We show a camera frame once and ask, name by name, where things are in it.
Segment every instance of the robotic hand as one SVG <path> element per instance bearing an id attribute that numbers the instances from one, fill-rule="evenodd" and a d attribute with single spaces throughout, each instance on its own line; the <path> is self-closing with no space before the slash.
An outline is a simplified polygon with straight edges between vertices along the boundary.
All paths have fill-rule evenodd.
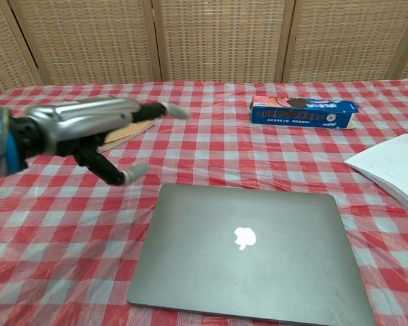
<path id="1" fill-rule="evenodd" d="M 168 103 L 139 104 L 131 98 L 89 98 L 59 105 L 27 107 L 24 117 L 12 117 L 0 107 L 0 177 L 27 168 L 36 155 L 74 156 L 80 166 L 108 185 L 126 185 L 144 175 L 147 164 L 119 171 L 98 151 L 107 134 L 140 122 L 173 115 L 187 119 L 189 112 Z"/>

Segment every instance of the cardboard box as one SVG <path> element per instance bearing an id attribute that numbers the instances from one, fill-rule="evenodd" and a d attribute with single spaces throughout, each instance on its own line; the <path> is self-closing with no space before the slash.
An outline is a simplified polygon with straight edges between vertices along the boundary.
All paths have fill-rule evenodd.
<path id="1" fill-rule="evenodd" d="M 351 101 L 276 96 L 254 96 L 250 105 L 253 124 L 335 129 L 353 128 L 358 108 Z"/>

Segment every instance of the box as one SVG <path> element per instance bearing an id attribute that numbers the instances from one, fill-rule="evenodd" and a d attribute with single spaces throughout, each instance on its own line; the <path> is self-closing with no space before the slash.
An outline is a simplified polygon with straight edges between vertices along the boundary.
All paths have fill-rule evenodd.
<path id="1" fill-rule="evenodd" d="M 351 101 L 276 96 L 254 96 L 250 105 L 253 124 L 335 129 L 353 128 L 358 108 Z"/>

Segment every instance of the red and white checkered tablecloth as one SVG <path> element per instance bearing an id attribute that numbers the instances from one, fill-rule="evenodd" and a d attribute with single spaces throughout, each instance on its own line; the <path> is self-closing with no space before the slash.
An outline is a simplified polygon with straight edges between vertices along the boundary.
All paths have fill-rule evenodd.
<path id="1" fill-rule="evenodd" d="M 254 94 L 344 98 L 355 130 L 249 123 Z M 332 194 L 378 325 L 408 325 L 408 210 L 344 159 L 408 133 L 408 79 L 335 84 L 167 82 L 37 86 L 0 105 L 129 96 L 190 107 L 106 153 L 121 168 L 150 163 L 128 187 L 109 187 L 73 158 L 38 157 L 0 179 L 0 325 L 278 325 L 131 307 L 133 270 L 163 183 Z"/>

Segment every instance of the laptop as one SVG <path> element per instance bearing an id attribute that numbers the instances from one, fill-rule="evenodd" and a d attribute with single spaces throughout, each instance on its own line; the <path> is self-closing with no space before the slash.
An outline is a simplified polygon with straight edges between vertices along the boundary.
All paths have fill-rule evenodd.
<path id="1" fill-rule="evenodd" d="M 285 323 L 375 325 L 326 194 L 162 186 L 128 300 Z"/>

